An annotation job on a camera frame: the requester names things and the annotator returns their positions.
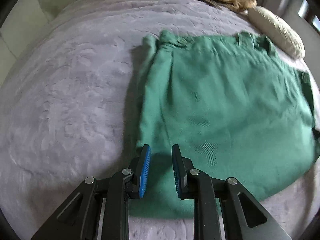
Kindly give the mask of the green trousers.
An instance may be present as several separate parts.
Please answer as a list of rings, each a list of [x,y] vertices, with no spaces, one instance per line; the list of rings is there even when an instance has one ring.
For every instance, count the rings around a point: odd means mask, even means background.
[[[211,177],[235,177],[258,200],[285,189],[316,162],[315,110],[308,73],[282,61],[265,35],[142,40],[137,146],[152,157],[145,196],[130,213],[190,218],[179,200],[171,148]]]

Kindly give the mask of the grey embossed bedspread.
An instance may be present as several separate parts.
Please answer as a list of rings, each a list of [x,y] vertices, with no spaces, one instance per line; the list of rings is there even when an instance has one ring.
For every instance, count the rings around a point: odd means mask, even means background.
[[[142,40],[164,30],[263,35],[245,14],[196,0],[77,0],[12,67],[1,86],[1,211],[20,239],[31,239],[86,177],[110,177],[137,155]],[[275,48],[282,61],[308,73],[319,128],[310,70]],[[319,210],[319,157],[261,203],[298,239]],[[130,213],[129,236],[192,239],[193,216]]]

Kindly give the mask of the cream pillow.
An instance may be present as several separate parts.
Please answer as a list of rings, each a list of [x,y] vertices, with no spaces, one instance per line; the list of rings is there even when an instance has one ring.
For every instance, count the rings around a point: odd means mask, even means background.
[[[259,6],[248,9],[247,15],[255,27],[292,59],[298,60],[305,57],[302,39],[282,18]]]

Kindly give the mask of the window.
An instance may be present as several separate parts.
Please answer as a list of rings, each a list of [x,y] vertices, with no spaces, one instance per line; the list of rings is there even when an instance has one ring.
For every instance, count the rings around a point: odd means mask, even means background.
[[[319,34],[320,31],[320,22],[319,18],[311,9],[311,6],[306,0],[303,0],[302,5],[298,11],[298,15],[300,18],[304,19],[308,24]]]

